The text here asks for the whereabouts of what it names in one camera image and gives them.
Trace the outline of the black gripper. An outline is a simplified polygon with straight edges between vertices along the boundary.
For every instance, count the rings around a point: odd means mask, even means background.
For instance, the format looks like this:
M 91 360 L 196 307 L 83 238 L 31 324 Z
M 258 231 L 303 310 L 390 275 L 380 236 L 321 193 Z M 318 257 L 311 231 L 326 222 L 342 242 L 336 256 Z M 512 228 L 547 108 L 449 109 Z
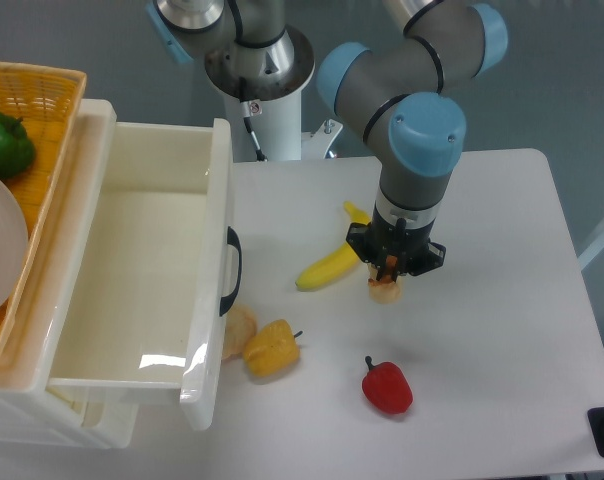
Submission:
M 412 227 L 405 216 L 388 222 L 374 210 L 368 224 L 350 224 L 346 242 L 363 263 L 376 267 L 378 283 L 383 282 L 386 274 L 387 258 L 396 257 L 392 280 L 398 283 L 402 276 L 419 276 L 444 264 L 446 247 L 430 238 L 433 224 L 431 221 L 419 228 Z

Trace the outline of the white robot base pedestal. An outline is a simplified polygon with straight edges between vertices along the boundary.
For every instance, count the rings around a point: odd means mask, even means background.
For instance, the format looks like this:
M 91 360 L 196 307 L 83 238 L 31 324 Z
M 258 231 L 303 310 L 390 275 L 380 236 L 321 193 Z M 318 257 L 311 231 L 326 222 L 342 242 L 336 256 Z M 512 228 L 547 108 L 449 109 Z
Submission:
M 302 128 L 302 93 L 315 59 L 309 40 L 288 26 L 265 47 L 232 42 L 205 56 L 212 86 L 224 102 L 233 160 L 291 161 L 335 156 L 343 124 L 328 118 L 315 131 Z

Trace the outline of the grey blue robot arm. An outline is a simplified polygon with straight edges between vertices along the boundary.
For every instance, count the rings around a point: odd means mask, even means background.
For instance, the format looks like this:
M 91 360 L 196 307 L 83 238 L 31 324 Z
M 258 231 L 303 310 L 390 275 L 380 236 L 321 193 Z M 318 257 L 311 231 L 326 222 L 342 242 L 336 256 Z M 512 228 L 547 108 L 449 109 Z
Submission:
M 301 94 L 315 83 L 327 107 L 380 161 L 372 218 L 346 241 L 376 281 L 439 268 L 430 237 L 463 150 L 466 119 L 445 90 L 492 68 L 508 47 L 501 15 L 462 1 L 389 1 L 403 38 L 377 55 L 357 42 L 316 62 L 281 1 L 153 1 L 147 12 L 178 62 L 201 58 L 222 96 L 239 162 L 298 160 Z

